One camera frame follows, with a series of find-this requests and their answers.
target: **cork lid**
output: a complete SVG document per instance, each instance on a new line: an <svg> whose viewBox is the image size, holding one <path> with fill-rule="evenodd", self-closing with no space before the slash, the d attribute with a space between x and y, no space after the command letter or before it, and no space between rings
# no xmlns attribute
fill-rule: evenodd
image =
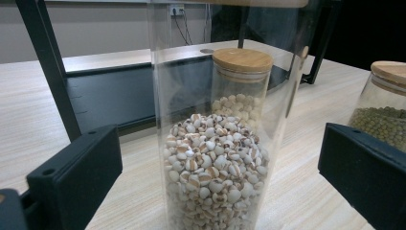
<svg viewBox="0 0 406 230"><path fill-rule="evenodd" d="M222 68L244 73L268 72L274 63L274 59L268 54L238 48L214 51L213 61Z"/></svg>
<svg viewBox="0 0 406 230"><path fill-rule="evenodd" d="M371 70L379 78L406 88L406 63L380 60L371 65Z"/></svg>

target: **screw hole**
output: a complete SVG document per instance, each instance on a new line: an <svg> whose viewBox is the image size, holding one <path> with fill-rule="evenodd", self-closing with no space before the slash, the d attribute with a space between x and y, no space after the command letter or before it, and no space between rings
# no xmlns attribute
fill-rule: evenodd
<svg viewBox="0 0 406 230"><path fill-rule="evenodd" d="M50 174L52 174L52 173L54 173L54 169L49 169L49 170L46 170L46 171L44 171L44 172L42 172L42 174L43 175L50 175Z"/></svg>
<svg viewBox="0 0 406 230"><path fill-rule="evenodd" d="M201 53L203 54L208 54L208 55L212 55L214 53L214 50L211 49L202 49L200 50Z"/></svg>

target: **green lentil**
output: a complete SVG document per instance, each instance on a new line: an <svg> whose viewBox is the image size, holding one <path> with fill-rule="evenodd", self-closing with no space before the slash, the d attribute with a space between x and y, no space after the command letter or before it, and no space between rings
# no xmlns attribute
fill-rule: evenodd
<svg viewBox="0 0 406 230"><path fill-rule="evenodd" d="M357 108L349 126L406 152L406 110L393 107Z"/></svg>

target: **cable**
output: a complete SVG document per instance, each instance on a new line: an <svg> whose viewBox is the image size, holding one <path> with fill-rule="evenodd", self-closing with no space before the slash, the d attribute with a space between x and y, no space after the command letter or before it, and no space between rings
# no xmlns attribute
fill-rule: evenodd
<svg viewBox="0 0 406 230"><path fill-rule="evenodd" d="M180 35L182 35L182 37L183 37L183 39L185 40L186 44L189 45L188 40L183 36L183 33L182 33L182 31L180 30L179 24L177 24L177 20L176 20L176 10L175 10L175 9L173 9L173 18L175 19L176 26L177 26L178 29L179 29Z"/></svg>
<svg viewBox="0 0 406 230"><path fill-rule="evenodd" d="M206 30L207 30L207 23L209 19L211 19L211 10L210 10L210 4L206 4L206 10L205 10L205 22L204 22L204 29L203 29L203 43L206 43Z"/></svg>
<svg viewBox="0 0 406 230"><path fill-rule="evenodd" d="M185 12L185 10L183 10L183 9L181 9L180 11L181 11L181 12L183 13L183 15L185 16L185 17L183 18L183 21L185 22L186 35L189 37L189 41L191 42L191 45L193 45L193 42L192 42L192 39L191 39L191 34L189 33L189 29L188 29L188 18L186 17L186 12Z"/></svg>

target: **clear glass cylinder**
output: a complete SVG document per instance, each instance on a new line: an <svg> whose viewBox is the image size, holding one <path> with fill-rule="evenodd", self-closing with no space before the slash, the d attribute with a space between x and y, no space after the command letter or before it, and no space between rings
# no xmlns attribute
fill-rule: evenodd
<svg viewBox="0 0 406 230"><path fill-rule="evenodd" d="M406 152L406 64L376 61L349 126Z"/></svg>
<svg viewBox="0 0 406 230"><path fill-rule="evenodd" d="M212 113L239 117L257 128L273 59L263 52L227 48L213 53Z"/></svg>
<svg viewBox="0 0 406 230"><path fill-rule="evenodd" d="M254 229L319 1L148 5L168 228Z"/></svg>

